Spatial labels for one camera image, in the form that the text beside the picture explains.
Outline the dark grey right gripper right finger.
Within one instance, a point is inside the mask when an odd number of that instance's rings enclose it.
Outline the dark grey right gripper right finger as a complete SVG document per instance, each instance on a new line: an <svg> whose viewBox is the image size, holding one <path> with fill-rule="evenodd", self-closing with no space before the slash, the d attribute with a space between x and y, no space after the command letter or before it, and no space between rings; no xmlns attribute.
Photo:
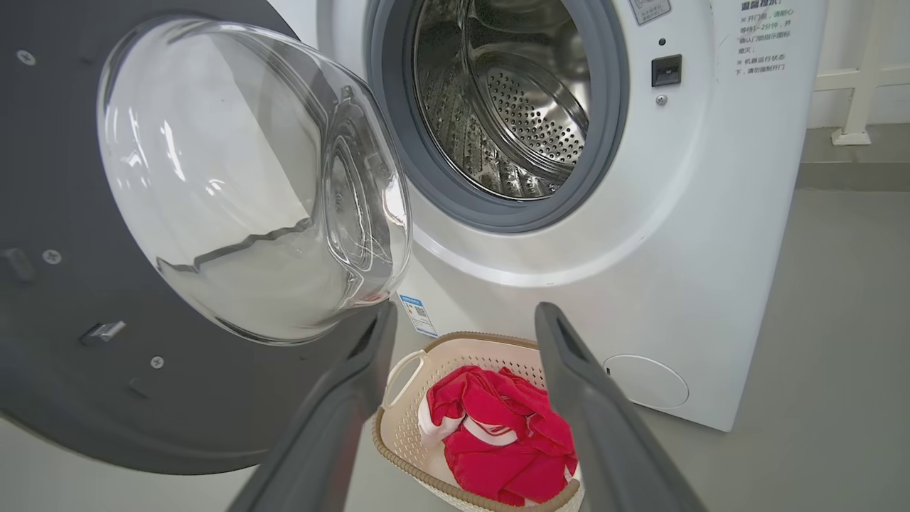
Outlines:
<svg viewBox="0 0 910 512"><path fill-rule="evenodd" d="M562 310L540 302L534 327L550 405L571 425L594 511L705 511L678 466Z"/></svg>

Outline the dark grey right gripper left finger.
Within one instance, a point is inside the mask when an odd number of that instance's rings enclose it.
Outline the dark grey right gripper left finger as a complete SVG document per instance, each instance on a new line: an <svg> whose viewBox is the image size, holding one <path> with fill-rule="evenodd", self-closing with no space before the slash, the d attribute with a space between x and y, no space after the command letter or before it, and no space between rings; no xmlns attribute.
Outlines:
<svg viewBox="0 0 910 512"><path fill-rule="evenodd" d="M355 340L306 396L230 511L342 511L364 422L385 396L395 343L395 304L380 302L342 321Z"/></svg>

